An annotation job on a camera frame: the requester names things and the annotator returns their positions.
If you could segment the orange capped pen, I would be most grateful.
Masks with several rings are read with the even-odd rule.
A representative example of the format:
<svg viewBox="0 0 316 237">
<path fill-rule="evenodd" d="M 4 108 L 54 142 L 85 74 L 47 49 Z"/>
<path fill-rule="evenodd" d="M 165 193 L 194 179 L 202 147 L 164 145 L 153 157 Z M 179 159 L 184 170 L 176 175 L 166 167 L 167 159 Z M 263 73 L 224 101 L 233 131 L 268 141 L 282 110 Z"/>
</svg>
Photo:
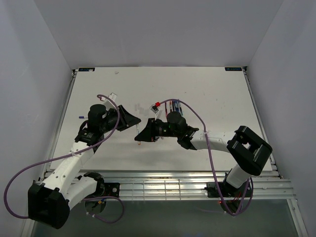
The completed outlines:
<svg viewBox="0 0 316 237">
<path fill-rule="evenodd" d="M 138 136 L 139 133 L 140 133 L 139 124 L 136 124 L 136 133 L 137 133 L 136 136 Z"/>
</svg>

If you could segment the green pen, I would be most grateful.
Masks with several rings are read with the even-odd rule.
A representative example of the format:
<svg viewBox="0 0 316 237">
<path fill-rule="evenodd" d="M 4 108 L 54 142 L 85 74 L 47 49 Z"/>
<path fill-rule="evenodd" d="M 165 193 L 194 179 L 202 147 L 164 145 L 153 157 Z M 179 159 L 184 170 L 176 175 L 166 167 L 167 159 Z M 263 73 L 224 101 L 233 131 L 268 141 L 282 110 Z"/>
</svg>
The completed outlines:
<svg viewBox="0 0 316 237">
<path fill-rule="evenodd" d="M 181 116 L 183 116 L 184 114 L 183 114 L 183 109 L 182 109 L 182 104 L 181 103 L 179 103 L 179 110 L 180 110 Z"/>
</svg>

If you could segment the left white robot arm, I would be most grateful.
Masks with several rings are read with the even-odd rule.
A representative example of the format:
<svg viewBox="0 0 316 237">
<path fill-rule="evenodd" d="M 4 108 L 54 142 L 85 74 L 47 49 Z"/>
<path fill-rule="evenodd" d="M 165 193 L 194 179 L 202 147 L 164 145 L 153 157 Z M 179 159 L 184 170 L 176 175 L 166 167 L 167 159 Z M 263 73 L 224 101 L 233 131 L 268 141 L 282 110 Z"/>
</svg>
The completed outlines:
<svg viewBox="0 0 316 237">
<path fill-rule="evenodd" d="M 103 104 L 92 105 L 88 119 L 81 124 L 75 137 L 70 157 L 64 159 L 44 181 L 29 188 L 29 218 L 59 229 L 66 223 L 71 209 L 80 201 L 101 197 L 105 193 L 101 174 L 88 172 L 73 184 L 74 178 L 96 153 L 107 132 L 124 131 L 140 122 L 122 105 L 117 109 L 107 109 Z"/>
</svg>

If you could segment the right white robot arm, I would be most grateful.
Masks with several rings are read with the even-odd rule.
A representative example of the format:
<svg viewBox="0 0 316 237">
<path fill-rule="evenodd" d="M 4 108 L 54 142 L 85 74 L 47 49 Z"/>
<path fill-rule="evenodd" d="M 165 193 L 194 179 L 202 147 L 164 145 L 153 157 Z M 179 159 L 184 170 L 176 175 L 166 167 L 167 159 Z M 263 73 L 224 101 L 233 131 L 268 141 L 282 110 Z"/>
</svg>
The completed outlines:
<svg viewBox="0 0 316 237">
<path fill-rule="evenodd" d="M 272 147 L 247 126 L 235 132 L 206 132 L 187 124 L 179 112 L 170 112 L 167 121 L 150 118 L 145 128 L 134 138 L 140 142 L 156 142 L 160 137 L 174 137 L 186 150 L 226 152 L 236 165 L 223 181 L 224 193 L 235 196 L 241 186 L 252 176 L 259 176 L 267 163 Z"/>
</svg>

